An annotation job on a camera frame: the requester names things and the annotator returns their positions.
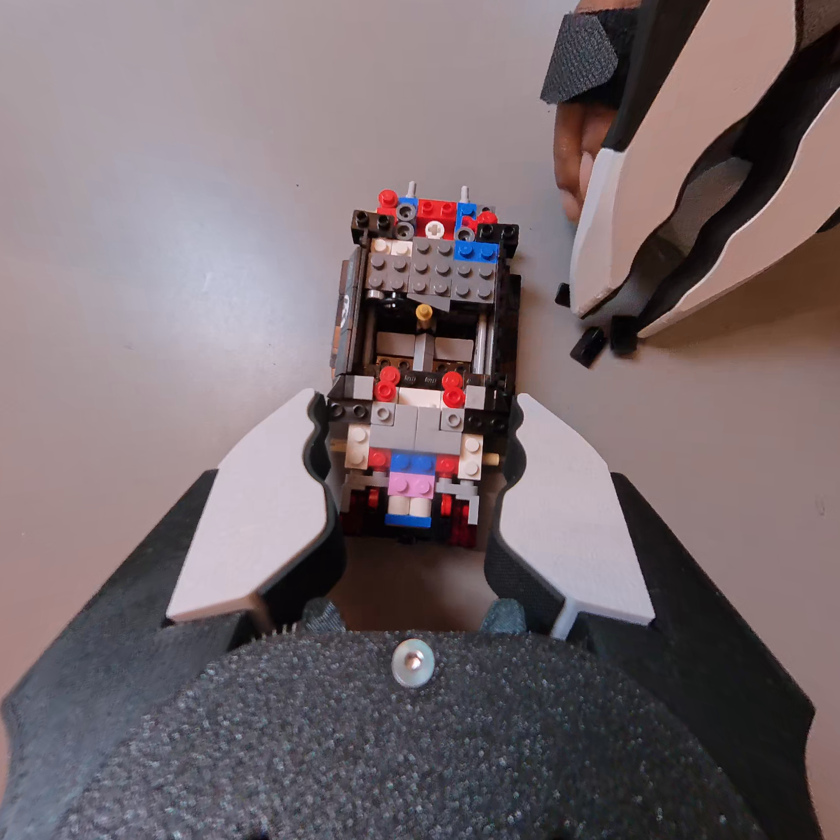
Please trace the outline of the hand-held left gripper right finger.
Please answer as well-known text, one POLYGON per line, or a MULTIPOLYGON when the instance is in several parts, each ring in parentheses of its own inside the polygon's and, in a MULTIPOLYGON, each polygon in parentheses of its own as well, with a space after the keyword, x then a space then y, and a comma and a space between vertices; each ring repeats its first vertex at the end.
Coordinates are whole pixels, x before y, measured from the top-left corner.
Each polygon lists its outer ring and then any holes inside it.
POLYGON ((528 628, 566 638, 579 613, 650 624, 654 607, 606 462, 527 394, 513 402, 504 474, 486 578, 524 607, 528 628))

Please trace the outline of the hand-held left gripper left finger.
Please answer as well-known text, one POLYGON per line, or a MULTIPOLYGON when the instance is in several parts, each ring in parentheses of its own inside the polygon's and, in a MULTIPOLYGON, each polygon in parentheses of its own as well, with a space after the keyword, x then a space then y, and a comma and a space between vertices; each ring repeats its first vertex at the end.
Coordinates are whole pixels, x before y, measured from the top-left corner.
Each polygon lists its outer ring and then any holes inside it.
POLYGON ((166 615, 181 623, 252 612, 291 624, 329 593, 346 564, 324 397, 307 388, 220 463, 166 615))

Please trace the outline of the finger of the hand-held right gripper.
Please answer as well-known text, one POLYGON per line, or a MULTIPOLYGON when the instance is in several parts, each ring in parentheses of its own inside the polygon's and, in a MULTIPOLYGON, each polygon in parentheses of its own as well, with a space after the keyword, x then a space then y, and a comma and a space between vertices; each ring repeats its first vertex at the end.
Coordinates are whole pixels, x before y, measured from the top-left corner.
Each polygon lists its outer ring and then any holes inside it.
POLYGON ((838 146, 838 82, 816 81, 776 143, 649 299, 637 335, 649 338, 705 307, 814 235, 838 209, 838 146))
POLYGON ((570 268, 579 318, 625 282, 645 240, 674 211, 694 164, 747 116, 799 42, 795 1, 707 1, 624 150, 595 157, 570 268))

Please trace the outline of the lego car model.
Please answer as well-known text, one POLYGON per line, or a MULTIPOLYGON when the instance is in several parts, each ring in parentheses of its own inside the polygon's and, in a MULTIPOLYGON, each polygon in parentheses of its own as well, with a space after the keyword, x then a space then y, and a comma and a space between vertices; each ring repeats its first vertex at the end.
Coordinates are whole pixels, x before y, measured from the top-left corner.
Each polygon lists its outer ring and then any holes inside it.
POLYGON ((492 205, 385 189, 353 212, 327 397, 344 534, 473 549, 507 450, 519 226, 492 205))

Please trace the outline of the person's right hand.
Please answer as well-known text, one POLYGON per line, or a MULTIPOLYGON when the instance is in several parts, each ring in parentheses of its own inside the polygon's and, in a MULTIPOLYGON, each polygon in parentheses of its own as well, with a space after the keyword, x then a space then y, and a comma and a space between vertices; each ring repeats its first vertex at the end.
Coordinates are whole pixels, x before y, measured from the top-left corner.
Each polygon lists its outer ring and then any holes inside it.
POLYGON ((577 224, 595 157, 613 124, 616 110, 596 103, 562 102, 556 110, 553 166, 567 218, 577 224))

